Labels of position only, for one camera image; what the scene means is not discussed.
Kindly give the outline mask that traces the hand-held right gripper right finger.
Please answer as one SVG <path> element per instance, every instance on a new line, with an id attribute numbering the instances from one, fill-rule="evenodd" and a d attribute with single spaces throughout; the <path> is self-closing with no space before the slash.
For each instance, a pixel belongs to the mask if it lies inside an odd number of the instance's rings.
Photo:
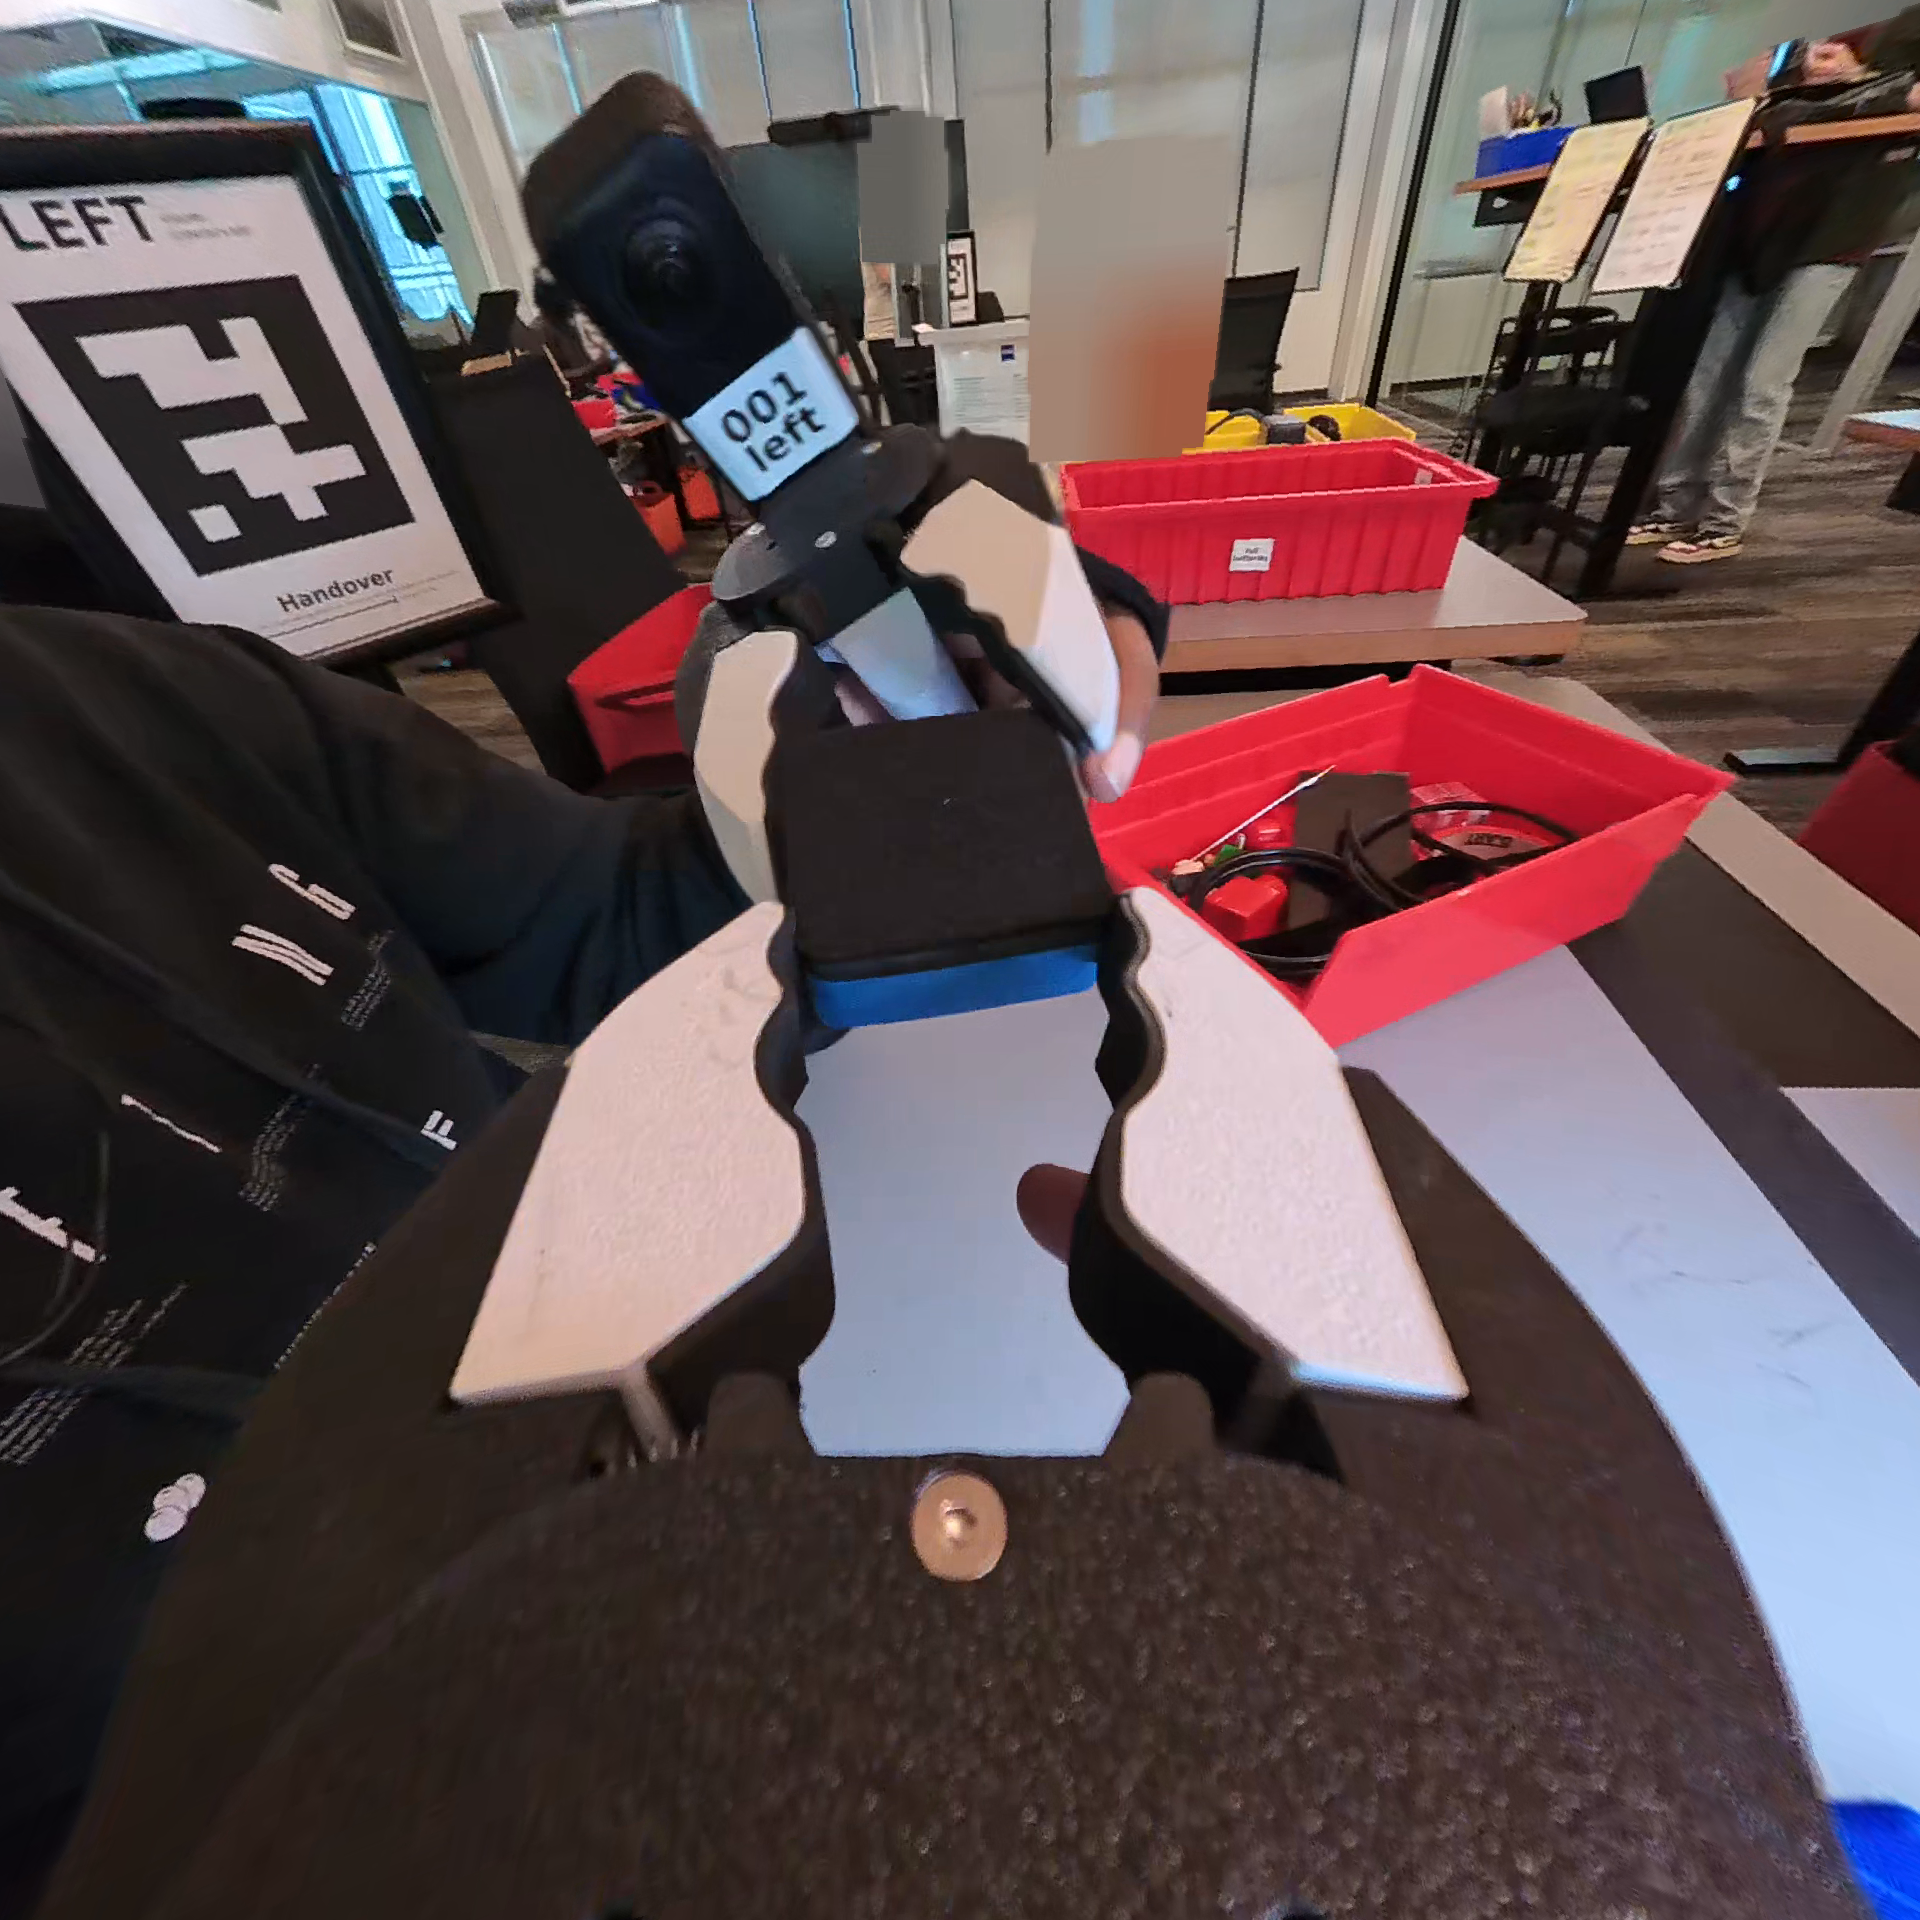
<path id="1" fill-rule="evenodd" d="M 1335 1048 L 1154 887 L 1098 964 L 1111 1117 L 1067 1288 L 1131 1389 L 1179 1381 L 1214 1443 L 1331 1452 L 1315 1392 L 1458 1413 L 1470 1382 Z"/>

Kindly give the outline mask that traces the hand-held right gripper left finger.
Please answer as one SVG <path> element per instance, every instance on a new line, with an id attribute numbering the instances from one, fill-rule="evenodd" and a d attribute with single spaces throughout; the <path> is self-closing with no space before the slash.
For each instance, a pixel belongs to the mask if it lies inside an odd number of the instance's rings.
<path id="1" fill-rule="evenodd" d="M 757 902 L 641 985 L 565 1067 L 447 1396 L 612 1395 L 647 1455 L 758 1377 L 799 1419 L 835 1311 L 799 967 Z"/>

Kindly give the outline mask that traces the blue black eraser block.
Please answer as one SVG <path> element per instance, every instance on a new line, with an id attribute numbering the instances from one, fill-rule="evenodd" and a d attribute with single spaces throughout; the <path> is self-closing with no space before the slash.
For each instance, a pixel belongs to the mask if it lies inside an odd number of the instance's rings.
<path id="1" fill-rule="evenodd" d="M 791 734 L 765 776 L 807 1020 L 867 1025 L 1091 991 L 1115 893 L 1034 710 Z"/>

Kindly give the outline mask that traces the red plastic tray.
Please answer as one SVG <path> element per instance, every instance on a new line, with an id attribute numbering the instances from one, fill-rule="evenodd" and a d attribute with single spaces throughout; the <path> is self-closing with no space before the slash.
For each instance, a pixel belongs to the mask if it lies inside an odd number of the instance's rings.
<path id="1" fill-rule="evenodd" d="M 1359 1039 L 1620 920 L 1730 775 L 1521 694 L 1417 664 L 1169 739 L 1092 813 L 1114 883 L 1158 873 L 1307 775 L 1462 784 L 1565 827 L 1561 848 L 1342 932 L 1310 981 L 1268 979 L 1315 1030 Z"/>

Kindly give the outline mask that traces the blue plastic bin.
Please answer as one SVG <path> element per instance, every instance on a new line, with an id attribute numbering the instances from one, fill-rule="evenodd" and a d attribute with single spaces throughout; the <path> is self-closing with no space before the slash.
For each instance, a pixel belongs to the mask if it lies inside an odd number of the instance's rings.
<path id="1" fill-rule="evenodd" d="M 1918 1917 L 1918 1809 L 1889 1800 L 1830 1804 L 1830 1824 L 1874 1917 Z"/>

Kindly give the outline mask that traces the person's left hand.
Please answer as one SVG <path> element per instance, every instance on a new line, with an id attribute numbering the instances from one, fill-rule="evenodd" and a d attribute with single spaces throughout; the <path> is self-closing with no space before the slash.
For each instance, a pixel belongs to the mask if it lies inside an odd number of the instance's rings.
<path id="1" fill-rule="evenodd" d="M 1114 804 L 1134 784 L 1145 753 L 1148 725 L 1162 693 L 1171 613 L 1125 566 L 1085 549 L 1079 549 L 1076 556 L 1101 614 L 1118 673 L 1111 743 L 1084 756 L 1082 776 L 1092 803 Z"/>

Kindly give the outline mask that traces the large black screen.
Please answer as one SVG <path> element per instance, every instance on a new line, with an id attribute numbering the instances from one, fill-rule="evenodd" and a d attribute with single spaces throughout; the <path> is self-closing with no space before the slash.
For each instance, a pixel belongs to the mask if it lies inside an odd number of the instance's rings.
<path id="1" fill-rule="evenodd" d="M 899 107 L 780 120 L 733 147 L 735 201 L 805 307 L 835 324 L 867 313 L 867 267 L 919 293 L 947 319 L 947 241 L 969 229 L 969 143 L 961 116 Z"/>

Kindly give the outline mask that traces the clear plastic package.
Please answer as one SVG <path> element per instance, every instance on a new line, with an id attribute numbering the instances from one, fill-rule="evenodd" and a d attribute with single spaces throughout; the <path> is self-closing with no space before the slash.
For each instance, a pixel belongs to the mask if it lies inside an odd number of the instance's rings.
<path id="1" fill-rule="evenodd" d="M 935 404 L 947 439 L 969 431 L 1028 443 L 1028 318 L 921 326 L 932 351 Z"/>

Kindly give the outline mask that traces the red ribbed plastic bin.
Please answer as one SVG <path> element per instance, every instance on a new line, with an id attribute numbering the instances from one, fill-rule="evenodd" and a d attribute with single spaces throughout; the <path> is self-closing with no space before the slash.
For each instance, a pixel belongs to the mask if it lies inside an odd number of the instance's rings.
<path id="1" fill-rule="evenodd" d="M 1378 439 L 1070 464 L 1061 487 L 1076 547 L 1196 607 L 1434 592 L 1497 480 Z"/>

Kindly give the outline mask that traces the black board panel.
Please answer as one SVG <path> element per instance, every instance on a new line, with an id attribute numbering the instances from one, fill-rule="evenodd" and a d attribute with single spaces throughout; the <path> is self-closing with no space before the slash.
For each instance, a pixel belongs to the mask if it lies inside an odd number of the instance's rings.
<path id="1" fill-rule="evenodd" d="M 555 374 L 532 360 L 429 374 L 425 396 L 506 607 L 469 639 L 540 766 L 575 791 L 606 769 L 570 673 L 686 577 L 618 483 Z"/>

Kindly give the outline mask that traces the black office chair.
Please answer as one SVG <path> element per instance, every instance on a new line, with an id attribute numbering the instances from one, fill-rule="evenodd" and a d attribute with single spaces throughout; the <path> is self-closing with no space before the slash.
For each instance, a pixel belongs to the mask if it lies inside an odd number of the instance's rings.
<path id="1" fill-rule="evenodd" d="M 1212 413 L 1271 408 L 1279 340 L 1301 269 L 1229 277 L 1223 281 L 1217 364 L 1207 393 Z"/>

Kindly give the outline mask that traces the yellow plastic bin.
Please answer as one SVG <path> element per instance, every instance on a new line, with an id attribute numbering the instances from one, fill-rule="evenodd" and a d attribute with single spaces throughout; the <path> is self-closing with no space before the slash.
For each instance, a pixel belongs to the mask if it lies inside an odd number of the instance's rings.
<path id="1" fill-rule="evenodd" d="M 1277 412 L 1259 412 L 1258 407 L 1207 412 L 1204 436 L 1185 453 L 1367 441 L 1412 443 L 1417 439 L 1417 427 L 1373 407 L 1325 400 Z"/>

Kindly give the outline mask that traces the black framed marker sign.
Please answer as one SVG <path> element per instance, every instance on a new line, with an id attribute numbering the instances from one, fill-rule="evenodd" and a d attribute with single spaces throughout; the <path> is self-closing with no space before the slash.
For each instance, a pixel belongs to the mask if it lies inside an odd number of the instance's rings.
<path id="1" fill-rule="evenodd" d="M 507 617 L 308 123 L 6 128 L 3 356 L 163 607 L 359 664 Z"/>

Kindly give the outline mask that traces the black-sleeved operator arm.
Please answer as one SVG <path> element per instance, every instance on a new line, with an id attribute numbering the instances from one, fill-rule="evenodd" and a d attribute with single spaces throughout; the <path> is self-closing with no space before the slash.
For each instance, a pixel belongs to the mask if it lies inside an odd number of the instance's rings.
<path id="1" fill-rule="evenodd" d="M 499 1095 L 349 852 L 5 879 L 5 1916 L 254 1395 Z"/>

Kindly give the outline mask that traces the red fabric bin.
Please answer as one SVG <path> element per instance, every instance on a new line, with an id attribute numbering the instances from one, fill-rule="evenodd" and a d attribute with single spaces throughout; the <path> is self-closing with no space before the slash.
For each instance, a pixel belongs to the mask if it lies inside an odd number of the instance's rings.
<path id="1" fill-rule="evenodd" d="M 1796 846 L 1894 918 L 1916 920 L 1916 735 L 1868 747 L 1799 831 Z"/>

